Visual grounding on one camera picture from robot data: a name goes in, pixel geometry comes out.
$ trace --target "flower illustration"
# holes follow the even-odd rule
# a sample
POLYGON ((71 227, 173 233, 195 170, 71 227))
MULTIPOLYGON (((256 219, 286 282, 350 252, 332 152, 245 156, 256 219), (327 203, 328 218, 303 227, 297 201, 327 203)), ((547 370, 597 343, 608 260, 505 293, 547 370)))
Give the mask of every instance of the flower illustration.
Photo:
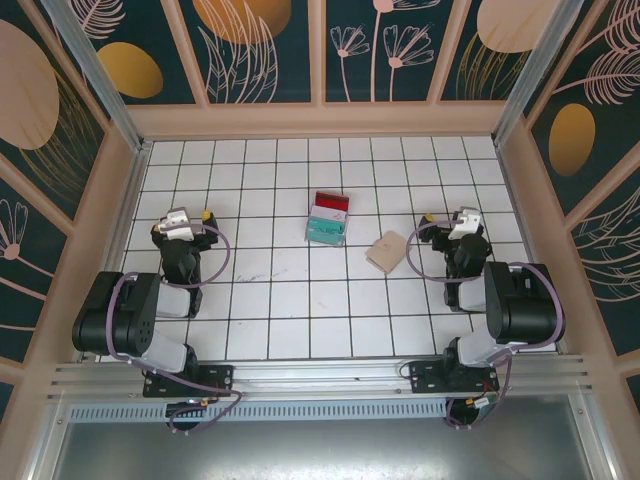
POLYGON ((398 26, 384 29, 384 48, 389 58, 391 79, 389 81, 389 101, 393 102, 393 79, 396 69, 422 65, 433 61, 433 50, 427 50, 431 39, 427 33, 431 25, 424 28, 407 27, 398 37, 398 26))
POLYGON ((336 52, 338 52, 338 56, 340 57, 342 85, 344 86, 344 93, 347 96, 347 102, 350 102, 351 97, 349 96, 347 76, 344 71, 344 59, 367 53, 369 51, 369 44, 364 43, 366 37, 362 32, 362 25, 358 28, 347 27, 344 29, 344 32, 340 27, 333 27, 329 32, 331 33, 333 46, 336 47, 336 52))
POLYGON ((20 256, 20 243, 27 228, 29 210, 16 202, 14 214, 6 199, 0 200, 0 258, 15 260, 20 256))
POLYGON ((373 6, 380 13, 390 13, 394 10, 420 10, 435 7, 440 0, 373 0, 373 6))
MULTIPOLYGON (((4 198, 0 200, 0 260, 18 260, 27 267, 53 278, 52 273, 47 272, 20 256, 20 244, 24 238, 24 232, 27 229, 28 218, 29 209, 20 202, 16 202, 15 208, 12 212, 9 202, 4 198)), ((27 287, 23 287, 22 285, 18 285, 17 283, 1 276, 0 283, 18 292, 24 293, 25 295, 37 298, 38 300, 44 301, 47 298, 41 293, 35 292, 27 287)), ((21 327, 9 327, 7 325, 0 325, 0 328, 9 328, 13 330, 21 329, 21 327)))

